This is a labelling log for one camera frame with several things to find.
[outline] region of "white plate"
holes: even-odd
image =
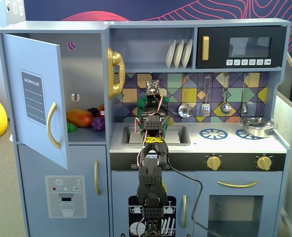
[[[193,40],[190,39],[189,43],[185,46],[184,52],[182,55],[182,66],[186,68],[187,63],[189,62],[191,51],[192,51]]]
[[[175,51],[175,56],[174,56],[174,66],[177,68],[179,66],[181,56],[182,56],[182,51],[183,51],[183,45],[184,45],[184,40],[181,40],[181,43],[178,45]]]
[[[170,67],[171,62],[172,62],[172,58],[174,55],[174,49],[175,49],[175,40],[173,41],[173,43],[171,44],[169,50],[167,51],[167,59],[166,59],[166,64],[167,64],[167,68]]]

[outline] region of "sink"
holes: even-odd
[[[168,126],[166,130],[166,143],[170,146],[189,146],[191,144],[185,126]],[[124,146],[141,146],[141,134],[134,133],[133,126],[124,127],[122,144]]]

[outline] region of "blue burner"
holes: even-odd
[[[236,135],[238,137],[241,137],[243,139],[248,139],[248,140],[259,140],[259,139],[262,139],[261,137],[255,137],[255,136],[252,136],[248,133],[246,133],[243,129],[239,129],[236,131]]]
[[[228,136],[228,133],[223,130],[209,128],[200,131],[200,135],[207,139],[220,140],[225,139]]]

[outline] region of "microwave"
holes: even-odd
[[[199,28],[196,68],[281,67],[285,26]]]

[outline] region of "stove knob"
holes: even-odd
[[[207,159],[207,166],[213,170],[218,170],[220,163],[221,161],[217,156],[211,156]]]
[[[269,170],[272,164],[272,161],[269,157],[262,156],[257,160],[256,163],[260,169]]]

